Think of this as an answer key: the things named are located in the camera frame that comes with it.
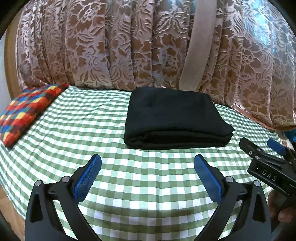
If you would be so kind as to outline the right hand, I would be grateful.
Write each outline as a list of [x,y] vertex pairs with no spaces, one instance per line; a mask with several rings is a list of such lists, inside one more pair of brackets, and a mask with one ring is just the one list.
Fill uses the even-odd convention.
[[284,208],[283,205],[280,205],[280,193],[276,190],[272,190],[268,195],[268,207],[271,220],[276,219],[279,222],[290,223],[295,219],[295,202]]

